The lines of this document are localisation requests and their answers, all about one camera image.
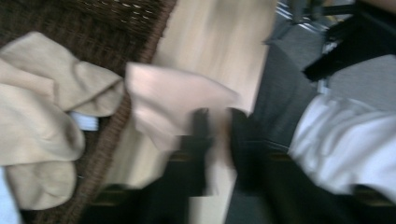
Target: blurry object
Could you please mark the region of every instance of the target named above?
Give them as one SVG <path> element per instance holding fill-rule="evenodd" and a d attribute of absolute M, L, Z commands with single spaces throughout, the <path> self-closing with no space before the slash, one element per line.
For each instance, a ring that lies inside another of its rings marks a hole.
<path fill-rule="evenodd" d="M 161 178 L 143 189 L 106 187 L 79 223 L 188 224 L 189 198 L 205 191 L 205 154 L 213 143 L 208 116 L 207 109 L 193 113 L 191 134 L 179 137 Z"/>
<path fill-rule="evenodd" d="M 28 32 L 38 31 L 69 49 L 80 60 L 107 68 L 123 77 L 126 62 L 151 61 L 176 1 L 94 1 L 107 7 L 102 13 L 95 13 L 95 9 L 77 9 L 75 8 L 77 2 L 85 4 L 77 0 L 62 2 L 2 0 L 0 46 Z M 141 14 L 141 11 L 152 16 L 146 16 L 147 19 L 141 16 L 135 17 L 135 22 L 130 23 L 129 26 L 136 29 L 121 29 L 113 26 L 111 20 L 103 22 L 103 18 L 113 18 L 112 15 L 117 14 L 116 10 L 112 10 L 113 7 L 122 4 L 130 6 L 130 10 L 123 14 L 125 18 Z M 130 98 L 125 94 L 115 115 L 100 120 L 97 133 L 85 133 L 87 147 L 83 157 L 76 162 L 78 186 L 73 198 L 68 203 L 53 209 L 25 213 L 27 223 L 53 224 L 78 221 L 82 209 L 93 199 L 106 175 L 120 132 L 129 118 L 130 108 Z"/>
<path fill-rule="evenodd" d="M 326 32 L 327 42 L 337 47 L 307 66 L 312 81 L 379 56 L 396 55 L 396 15 L 372 5 L 357 2 L 356 12 Z"/>
<path fill-rule="evenodd" d="M 174 150 L 177 136 L 188 133 L 193 110 L 209 108 L 215 120 L 239 100 L 236 92 L 207 77 L 142 63 L 128 63 L 126 86 L 136 129 L 162 151 Z"/>
<path fill-rule="evenodd" d="M 208 190 L 220 194 L 219 189 L 232 187 L 233 167 L 225 143 L 226 108 L 238 104 L 239 94 L 204 76 L 142 63 L 128 63 L 126 87 L 134 102 L 136 129 L 167 154 L 177 148 L 179 135 L 190 134 L 191 112 L 208 108 L 215 137 L 207 157 Z"/>

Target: white tag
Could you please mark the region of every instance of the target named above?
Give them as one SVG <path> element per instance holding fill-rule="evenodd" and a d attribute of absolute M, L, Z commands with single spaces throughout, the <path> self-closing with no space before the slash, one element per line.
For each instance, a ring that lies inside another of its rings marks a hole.
<path fill-rule="evenodd" d="M 319 80 L 317 91 L 321 94 L 330 95 L 332 90 L 329 88 L 329 79 L 325 78 Z"/>
<path fill-rule="evenodd" d="M 97 117 L 83 115 L 75 111 L 70 112 L 69 115 L 82 131 L 98 131 L 99 119 Z"/>

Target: beige sock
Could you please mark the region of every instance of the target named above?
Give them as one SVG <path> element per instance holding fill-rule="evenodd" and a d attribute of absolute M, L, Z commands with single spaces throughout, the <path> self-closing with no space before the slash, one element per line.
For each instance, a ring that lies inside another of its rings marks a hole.
<path fill-rule="evenodd" d="M 55 82 L 15 68 L 0 59 L 0 83 L 33 91 L 55 103 Z"/>
<path fill-rule="evenodd" d="M 8 184 L 20 209 L 41 210 L 70 199 L 76 185 L 71 161 L 47 161 L 7 166 Z"/>
<path fill-rule="evenodd" d="M 0 165 L 73 161 L 84 150 L 76 123 L 35 92 L 0 84 Z"/>
<path fill-rule="evenodd" d="M 32 32 L 8 43 L 0 50 L 0 58 L 25 72 L 54 80 L 58 94 L 56 104 L 63 111 L 106 117 L 120 104 L 121 77 L 105 68 L 79 61 L 67 49 L 40 33 Z"/>

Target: wicker basket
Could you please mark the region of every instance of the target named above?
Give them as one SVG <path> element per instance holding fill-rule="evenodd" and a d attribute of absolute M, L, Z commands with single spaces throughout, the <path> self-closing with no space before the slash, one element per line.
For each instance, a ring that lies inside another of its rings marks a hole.
<path fill-rule="evenodd" d="M 176 0 L 0 0 L 0 47 L 38 31 L 82 61 L 124 76 L 126 62 L 150 63 Z M 78 185 L 67 203 L 23 212 L 27 223 L 78 223 L 99 190 L 120 133 L 129 118 L 128 94 L 98 132 L 86 132 L 86 151 L 76 161 Z"/>

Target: white sleeve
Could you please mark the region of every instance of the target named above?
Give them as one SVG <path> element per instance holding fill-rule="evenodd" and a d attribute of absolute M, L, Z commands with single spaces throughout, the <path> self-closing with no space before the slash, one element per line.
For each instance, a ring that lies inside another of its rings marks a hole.
<path fill-rule="evenodd" d="M 299 122 L 290 155 L 330 192 L 363 184 L 396 202 L 396 113 L 319 95 Z"/>

